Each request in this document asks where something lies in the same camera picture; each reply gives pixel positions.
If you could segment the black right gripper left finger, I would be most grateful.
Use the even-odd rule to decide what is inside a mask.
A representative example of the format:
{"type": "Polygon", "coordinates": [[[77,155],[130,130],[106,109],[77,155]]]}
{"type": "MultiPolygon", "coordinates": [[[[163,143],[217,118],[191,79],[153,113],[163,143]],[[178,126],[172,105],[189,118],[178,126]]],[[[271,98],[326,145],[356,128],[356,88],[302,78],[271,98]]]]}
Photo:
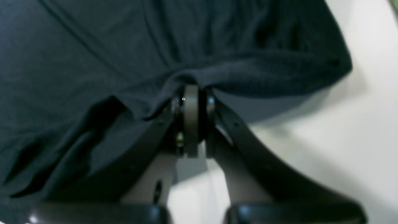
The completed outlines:
{"type": "Polygon", "coordinates": [[[184,155],[185,88],[115,162],[52,194],[31,210],[32,224],[172,224],[167,200],[184,155]]]}

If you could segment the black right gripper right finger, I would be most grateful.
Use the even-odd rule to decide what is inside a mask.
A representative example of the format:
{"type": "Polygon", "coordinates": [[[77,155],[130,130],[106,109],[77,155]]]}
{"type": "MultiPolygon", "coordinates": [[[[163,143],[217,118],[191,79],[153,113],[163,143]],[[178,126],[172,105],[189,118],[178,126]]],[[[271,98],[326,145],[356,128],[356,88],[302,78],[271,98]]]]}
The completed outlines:
{"type": "Polygon", "coordinates": [[[206,154],[224,172],[224,224],[365,224],[355,200],[311,180],[271,152],[245,122],[205,91],[206,154]]]}

